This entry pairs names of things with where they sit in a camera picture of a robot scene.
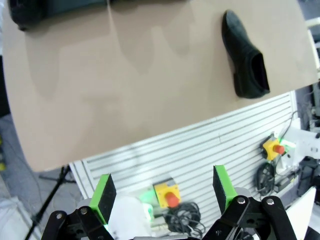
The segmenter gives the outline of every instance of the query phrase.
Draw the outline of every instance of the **black shoe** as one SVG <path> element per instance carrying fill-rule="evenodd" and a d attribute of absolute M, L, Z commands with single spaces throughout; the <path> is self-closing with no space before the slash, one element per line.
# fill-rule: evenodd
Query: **black shoe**
<path fill-rule="evenodd" d="M 263 55 L 251 43 L 242 22 L 231 10 L 223 15 L 222 39 L 234 63 L 236 94 L 256 99 L 270 93 Z"/>

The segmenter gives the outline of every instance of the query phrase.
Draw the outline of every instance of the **gray floor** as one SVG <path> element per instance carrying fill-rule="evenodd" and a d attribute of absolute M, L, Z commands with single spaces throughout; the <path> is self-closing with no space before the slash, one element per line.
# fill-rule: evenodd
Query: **gray floor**
<path fill-rule="evenodd" d="M 299 4 L 306 19 L 320 17 L 320 0 L 299 1 Z M 296 92 L 299 115 L 302 118 L 302 128 L 304 129 L 306 129 L 306 124 L 308 124 L 308 116 L 305 116 L 301 103 L 306 101 L 305 95 L 309 92 L 308 88 L 303 88 Z M 1 176 L 10 195 L 17 196 L 24 204 L 26 210 L 31 215 L 34 215 L 42 206 L 44 200 L 54 187 L 55 182 L 39 179 L 39 173 L 33 172 L 26 164 L 11 115 L 0 118 L 0 135 L 3 139 L 2 148 L 7 167 L 5 171 L 1 172 Z M 57 178 L 59 173 L 60 170 L 56 169 L 42 174 Z M 295 189 L 288 192 L 282 199 L 284 205 L 289 205 L 296 197 Z M 51 212 L 64 210 L 67 213 L 71 213 L 81 199 L 82 196 L 76 184 L 64 184 L 50 203 L 40 223 L 40 230 L 44 229 Z"/>

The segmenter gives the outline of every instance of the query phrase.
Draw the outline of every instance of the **black tripod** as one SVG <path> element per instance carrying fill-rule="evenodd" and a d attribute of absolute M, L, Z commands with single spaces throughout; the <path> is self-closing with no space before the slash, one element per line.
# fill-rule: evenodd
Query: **black tripod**
<path fill-rule="evenodd" d="M 45 176 L 39 177 L 41 179 L 56 181 L 56 184 L 55 184 L 54 188 L 52 189 L 52 191 L 50 192 L 49 196 L 46 198 L 46 200 L 45 200 L 44 204 L 42 205 L 42 207 L 40 208 L 39 212 L 32 217 L 32 226 L 30 227 L 29 232 L 25 236 L 24 240 L 29 240 L 31 234 L 35 230 L 36 226 L 38 226 L 38 224 L 40 223 L 47 207 L 49 206 L 51 200 L 53 199 L 54 195 L 58 191 L 59 187 L 64 183 L 75 183 L 76 182 L 76 181 L 66 180 L 66 176 L 70 171 L 71 171 L 71 169 L 69 166 L 67 166 L 67 167 L 63 166 L 61 168 L 58 179 L 54 179 L 51 177 L 45 177 Z"/>

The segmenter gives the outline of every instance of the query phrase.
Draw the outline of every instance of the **white slatted platform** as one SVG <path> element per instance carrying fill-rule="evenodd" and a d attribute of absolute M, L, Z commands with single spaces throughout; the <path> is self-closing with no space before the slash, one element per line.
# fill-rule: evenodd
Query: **white slatted platform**
<path fill-rule="evenodd" d="M 259 144 L 288 124 L 296 109 L 295 93 L 288 92 L 70 166 L 84 198 L 92 196 L 101 174 L 112 173 L 118 193 L 171 176 L 182 200 L 196 202 L 201 222 L 210 227 L 220 217 L 212 187 L 213 165 L 225 165 L 235 187 L 257 196 L 254 175 L 265 162 Z"/>

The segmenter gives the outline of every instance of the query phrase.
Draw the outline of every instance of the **beige tabletop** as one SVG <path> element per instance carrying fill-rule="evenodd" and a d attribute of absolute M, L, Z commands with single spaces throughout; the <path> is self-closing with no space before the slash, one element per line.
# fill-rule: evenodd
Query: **beige tabletop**
<path fill-rule="evenodd" d="M 221 37 L 232 9 L 262 51 L 271 93 L 242 99 Z M 9 104 L 24 155 L 49 170 L 313 84 L 297 1 L 122 2 L 22 32 L 4 13 Z"/>

